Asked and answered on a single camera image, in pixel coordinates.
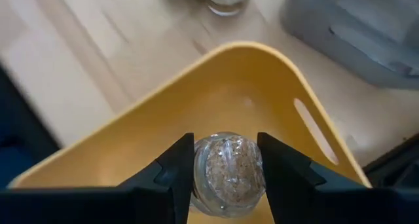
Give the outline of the dark grey plastic bin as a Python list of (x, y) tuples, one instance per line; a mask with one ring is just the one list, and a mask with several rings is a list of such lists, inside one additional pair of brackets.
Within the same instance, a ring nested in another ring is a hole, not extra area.
[(285, 0), (281, 24), (370, 84), (419, 90), (419, 0)]

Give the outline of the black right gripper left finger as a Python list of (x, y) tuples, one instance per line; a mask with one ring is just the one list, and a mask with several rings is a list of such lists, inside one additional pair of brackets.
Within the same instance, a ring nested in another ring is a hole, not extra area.
[(187, 224), (193, 168), (186, 133), (117, 186), (0, 191), (0, 224)]

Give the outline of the yellow plastic bin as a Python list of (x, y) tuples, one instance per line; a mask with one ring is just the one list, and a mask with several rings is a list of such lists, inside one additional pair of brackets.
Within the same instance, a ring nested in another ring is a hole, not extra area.
[[(297, 67), (258, 43), (233, 43), (208, 53), (81, 142), (14, 179), (9, 189), (111, 187), (132, 177), (186, 133), (194, 143), (233, 132), (257, 144), (265, 132), (322, 166), (371, 188), (369, 180)], [(265, 192), (242, 217), (192, 210), (187, 224), (275, 223)]]

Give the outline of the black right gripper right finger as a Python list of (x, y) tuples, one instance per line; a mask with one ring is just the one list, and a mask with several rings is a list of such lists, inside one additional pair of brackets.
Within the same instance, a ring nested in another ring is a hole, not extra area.
[(367, 188), (260, 132), (275, 224), (419, 224), (419, 189)]

